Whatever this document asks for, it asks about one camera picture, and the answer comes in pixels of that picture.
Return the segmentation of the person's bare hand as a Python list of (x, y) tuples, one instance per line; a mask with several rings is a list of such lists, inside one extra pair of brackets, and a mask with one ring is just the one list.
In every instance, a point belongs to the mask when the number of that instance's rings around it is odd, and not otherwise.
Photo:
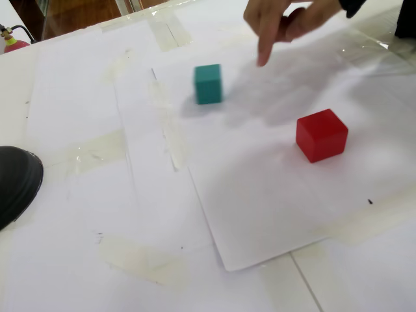
[(273, 45), (292, 42), (323, 26), (342, 10), (338, 1), (312, 1), (307, 8), (297, 8), (288, 16), (284, 13), (292, 1), (248, 1), (243, 17), (258, 36), (257, 65), (268, 62)]

